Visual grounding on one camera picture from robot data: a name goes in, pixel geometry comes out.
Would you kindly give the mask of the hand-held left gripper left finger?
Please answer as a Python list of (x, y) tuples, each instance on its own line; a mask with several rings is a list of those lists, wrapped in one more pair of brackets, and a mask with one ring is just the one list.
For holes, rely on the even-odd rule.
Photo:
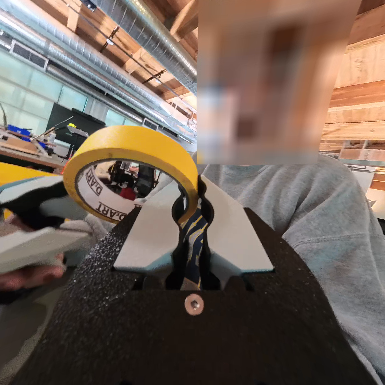
[(166, 279), (173, 269), (172, 252), (179, 244), (179, 226), (172, 217), (179, 197), (179, 186), (172, 181), (146, 198), (114, 262), (115, 270)]

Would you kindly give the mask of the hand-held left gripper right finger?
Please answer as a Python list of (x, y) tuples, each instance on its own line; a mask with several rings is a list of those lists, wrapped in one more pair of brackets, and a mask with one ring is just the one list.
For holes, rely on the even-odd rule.
[(232, 277), (270, 273), (274, 266), (243, 206), (205, 176), (198, 177), (207, 225), (199, 258), (203, 290), (224, 289)]

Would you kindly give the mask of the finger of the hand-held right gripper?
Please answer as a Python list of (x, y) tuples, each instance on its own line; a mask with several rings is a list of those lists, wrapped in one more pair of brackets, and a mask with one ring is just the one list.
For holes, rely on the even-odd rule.
[(65, 219), (83, 220), (87, 216), (66, 191), (62, 176), (33, 177), (2, 185), (1, 221), (6, 209), (29, 229), (59, 228)]
[(88, 232), (50, 227), (8, 233), (0, 240), (0, 273), (31, 266), (63, 266), (58, 254), (82, 248), (91, 240)]

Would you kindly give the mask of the yellow plastic bin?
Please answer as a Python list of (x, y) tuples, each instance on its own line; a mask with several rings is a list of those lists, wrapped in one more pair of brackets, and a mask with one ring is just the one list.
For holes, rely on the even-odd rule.
[(4, 162), (0, 163), (0, 186), (35, 177), (55, 177), (60, 181), (63, 180), (63, 176), (60, 174), (52, 174)]

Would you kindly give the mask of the yellow tape roll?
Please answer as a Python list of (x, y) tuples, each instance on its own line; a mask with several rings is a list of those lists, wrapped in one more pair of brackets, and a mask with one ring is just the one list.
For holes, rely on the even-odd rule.
[(90, 135), (65, 166), (64, 187), (88, 213), (118, 224), (142, 206), (113, 193), (97, 177), (93, 166), (118, 160), (150, 166), (171, 177), (186, 198), (178, 223), (188, 220), (198, 205), (198, 170), (190, 154), (160, 132), (138, 126), (112, 126)]

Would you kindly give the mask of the person's right hand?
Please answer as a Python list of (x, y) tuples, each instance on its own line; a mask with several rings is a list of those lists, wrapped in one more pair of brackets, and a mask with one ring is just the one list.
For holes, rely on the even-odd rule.
[(65, 266), (33, 266), (0, 275), (0, 291), (16, 291), (35, 288), (59, 279), (66, 271)]

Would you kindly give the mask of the wooden-edged desk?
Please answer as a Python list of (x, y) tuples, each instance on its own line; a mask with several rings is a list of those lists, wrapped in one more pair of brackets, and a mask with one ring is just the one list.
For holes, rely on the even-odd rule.
[(65, 159), (61, 159), (56, 155), (44, 156), (42, 154), (32, 153), (31, 151), (25, 152), (20, 150), (16, 146), (7, 144), (6, 142), (1, 142), (0, 154), (1, 156), (11, 157), (13, 159), (19, 159), (34, 164), (51, 167), (54, 169), (63, 169), (67, 164), (67, 161)]

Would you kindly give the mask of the blue plastic crate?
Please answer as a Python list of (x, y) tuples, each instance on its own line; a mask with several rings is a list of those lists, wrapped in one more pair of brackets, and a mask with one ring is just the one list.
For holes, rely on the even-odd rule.
[(13, 126), (11, 124), (7, 125), (7, 130), (10, 132), (13, 132), (15, 134), (20, 134), (22, 136), (26, 136), (26, 137), (31, 136), (31, 130), (30, 129), (19, 128), (17, 126)]

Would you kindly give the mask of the grey printed sweatshirt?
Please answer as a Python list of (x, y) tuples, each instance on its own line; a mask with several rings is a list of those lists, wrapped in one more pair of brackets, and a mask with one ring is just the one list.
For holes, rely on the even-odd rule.
[(358, 358), (384, 384), (384, 234), (356, 177), (324, 155), (308, 165), (198, 165), (302, 258)]

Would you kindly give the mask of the black wall screen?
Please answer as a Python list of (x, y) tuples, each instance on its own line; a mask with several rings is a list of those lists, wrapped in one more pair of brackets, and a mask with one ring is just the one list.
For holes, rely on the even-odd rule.
[(56, 139), (70, 145), (76, 151), (94, 132), (105, 127), (105, 123), (75, 108), (67, 109), (54, 103), (46, 130), (55, 128)]

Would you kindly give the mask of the large silver air duct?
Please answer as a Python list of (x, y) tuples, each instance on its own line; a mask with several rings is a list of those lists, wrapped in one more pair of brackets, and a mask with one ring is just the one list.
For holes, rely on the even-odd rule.
[(186, 89), (197, 95), (197, 64), (143, 1), (92, 0)]

